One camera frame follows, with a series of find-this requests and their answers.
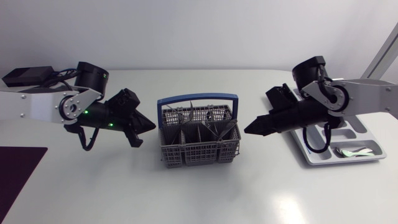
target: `black cable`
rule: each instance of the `black cable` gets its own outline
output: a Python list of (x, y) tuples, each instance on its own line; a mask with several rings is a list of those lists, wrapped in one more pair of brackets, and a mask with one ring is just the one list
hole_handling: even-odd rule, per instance
[(72, 73), (72, 74), (64, 75), (64, 76), (57, 77), (57, 78), (52, 78), (52, 79), (46, 81), (45, 83), (43, 83), (40, 87), (49, 87), (50, 85), (53, 85), (54, 83), (56, 84), (56, 83), (61, 82), (61, 81), (65, 81), (65, 80), (68, 80), (68, 79), (71, 79), (71, 78), (75, 78), (79, 74), (80, 74), (80, 71), (77, 71), (77, 72)]
[(68, 87), (68, 90), (73, 91), (72, 87), (65, 81), (61, 81), (65, 86)]
[(337, 97), (334, 96), (333, 94), (329, 93), (326, 88), (325, 88), (325, 80), (331, 80), (329, 77), (325, 77), (324, 74), (325, 70), (323, 69), (323, 65), (319, 65), (319, 67), (317, 67), (317, 74), (320, 74), (318, 76), (318, 86), (319, 86), (319, 90), (321, 91), (321, 93), (328, 98), (328, 100), (331, 103), (336, 103), (337, 101)]
[(325, 146), (322, 149), (314, 149), (313, 147), (311, 147), (308, 143), (308, 139), (307, 139), (307, 128), (303, 128), (303, 139), (304, 139), (304, 143), (305, 146), (312, 152), (314, 153), (323, 153), (326, 150), (328, 150), (329, 145), (330, 145), (330, 140), (331, 140), (331, 128), (329, 123), (326, 123), (323, 127), (323, 129), (325, 130), (325, 137), (326, 137), (326, 143)]
[(95, 128), (94, 133), (93, 133), (92, 137), (90, 138), (91, 139), (90, 143), (88, 143), (88, 145), (86, 145), (86, 135), (85, 135), (84, 129), (82, 129), (82, 131), (80, 131), (78, 133), (81, 146), (84, 150), (90, 151), (91, 148), (94, 146), (94, 142), (95, 142), (95, 139), (97, 138), (98, 131), (100, 131), (100, 129)]
[(103, 94), (101, 94), (101, 97), (99, 98), (99, 99), (96, 99), (95, 101), (101, 101), (101, 100), (103, 100), (104, 99), (104, 95)]

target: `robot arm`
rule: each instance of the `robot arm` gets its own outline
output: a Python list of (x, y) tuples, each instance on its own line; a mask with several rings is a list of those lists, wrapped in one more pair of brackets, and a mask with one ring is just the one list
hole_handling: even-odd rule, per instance
[(326, 145), (330, 142), (330, 130), (343, 124), (344, 116), (373, 112), (388, 112), (398, 119), (398, 85), (380, 80), (332, 80), (328, 78), (322, 56), (311, 58), (293, 69), (301, 99), (290, 88), (275, 86), (266, 95), (273, 107), (269, 114), (258, 116), (244, 132), (249, 134), (269, 134), (303, 128), (306, 141), (306, 127), (325, 123)]
[[(65, 86), (58, 88), (49, 87), (73, 77), (76, 77), (75, 86), (64, 83)], [(37, 119), (64, 124), (68, 132), (79, 135), (86, 151), (93, 147), (99, 129), (123, 131), (131, 147), (139, 147), (142, 140), (138, 134), (156, 126), (136, 110), (140, 101), (127, 88), (108, 101), (99, 102), (104, 97), (108, 77), (106, 70), (79, 62), (72, 75), (50, 77), (40, 86), (23, 91), (0, 91), (0, 120)], [(95, 128), (88, 145), (82, 126)]]

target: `black motor joint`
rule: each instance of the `black motor joint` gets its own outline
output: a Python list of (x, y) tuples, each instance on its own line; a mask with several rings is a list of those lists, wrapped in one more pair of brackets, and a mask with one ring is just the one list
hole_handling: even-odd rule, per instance
[(292, 73), (303, 100), (297, 100), (286, 84), (271, 88), (266, 95), (273, 109), (267, 115), (258, 116), (244, 129), (244, 132), (267, 136), (303, 128), (303, 135), (306, 137), (307, 126), (326, 122), (325, 133), (329, 134), (326, 137), (327, 146), (324, 149), (312, 149), (306, 142), (307, 147), (313, 152), (324, 152), (328, 147), (328, 142), (330, 143), (330, 130), (340, 127), (343, 120), (329, 115), (328, 108), (302, 91), (303, 87), (313, 81), (318, 81), (321, 92), (330, 101), (335, 100), (334, 96), (325, 90), (325, 81), (331, 82), (331, 79), (328, 78), (324, 66), (325, 60), (322, 56), (313, 57), (297, 65)]

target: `utensil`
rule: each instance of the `utensil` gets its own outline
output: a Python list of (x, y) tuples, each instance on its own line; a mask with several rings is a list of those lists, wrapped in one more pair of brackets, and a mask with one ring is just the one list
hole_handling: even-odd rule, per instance
[(374, 156), (374, 153), (372, 153), (373, 150), (366, 147), (358, 149), (357, 151), (348, 151), (336, 147), (336, 151), (341, 155), (343, 155), (344, 157)]

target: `black power supply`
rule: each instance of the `black power supply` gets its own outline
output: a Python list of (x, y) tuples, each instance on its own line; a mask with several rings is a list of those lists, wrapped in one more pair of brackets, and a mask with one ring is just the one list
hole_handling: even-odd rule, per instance
[(51, 66), (16, 68), (2, 80), (8, 87), (41, 85), (53, 72)]

